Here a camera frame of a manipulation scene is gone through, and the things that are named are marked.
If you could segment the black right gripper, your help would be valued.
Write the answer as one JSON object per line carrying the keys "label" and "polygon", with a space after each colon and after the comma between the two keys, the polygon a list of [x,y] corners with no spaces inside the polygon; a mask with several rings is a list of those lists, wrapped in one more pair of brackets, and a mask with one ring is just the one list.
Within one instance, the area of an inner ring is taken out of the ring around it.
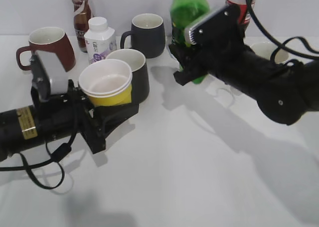
{"label": "black right gripper", "polygon": [[174,72],[174,79],[180,85],[189,82],[200,84],[217,64],[232,60],[240,51],[247,50],[240,30],[227,31],[205,44],[190,48],[179,44],[169,44],[173,57],[179,62],[180,68]]}

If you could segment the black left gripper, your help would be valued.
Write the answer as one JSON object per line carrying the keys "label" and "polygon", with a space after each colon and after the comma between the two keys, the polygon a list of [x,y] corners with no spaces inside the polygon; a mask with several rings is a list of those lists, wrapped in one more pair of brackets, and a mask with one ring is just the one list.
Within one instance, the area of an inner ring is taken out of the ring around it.
{"label": "black left gripper", "polygon": [[125,104],[94,108],[94,117],[89,114],[93,105],[72,80],[68,81],[63,94],[41,96],[42,88],[31,88],[32,117],[37,136],[31,139],[31,147],[37,147],[65,137],[67,150],[77,133],[80,133],[93,154],[106,150],[105,139],[123,122],[139,112],[138,104]]}

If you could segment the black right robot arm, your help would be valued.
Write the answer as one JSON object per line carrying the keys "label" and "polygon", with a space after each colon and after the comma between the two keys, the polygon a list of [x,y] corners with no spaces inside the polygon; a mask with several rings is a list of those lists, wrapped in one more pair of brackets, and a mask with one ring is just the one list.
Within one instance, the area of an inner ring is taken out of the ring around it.
{"label": "black right robot arm", "polygon": [[193,48],[170,44],[169,50],[182,66],[174,73],[182,86],[210,74],[254,99],[265,116],[280,124],[292,125],[319,110],[318,61],[273,63],[256,55],[234,31]]}

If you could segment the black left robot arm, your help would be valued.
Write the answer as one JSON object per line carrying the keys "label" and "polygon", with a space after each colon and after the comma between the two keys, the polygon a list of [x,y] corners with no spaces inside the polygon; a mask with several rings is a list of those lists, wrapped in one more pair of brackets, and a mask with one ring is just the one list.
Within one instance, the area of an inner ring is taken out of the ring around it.
{"label": "black left robot arm", "polygon": [[41,101],[36,88],[33,104],[0,114],[0,159],[80,133],[93,154],[106,150],[106,138],[139,112],[138,104],[95,107],[88,96],[68,82],[67,92]]}

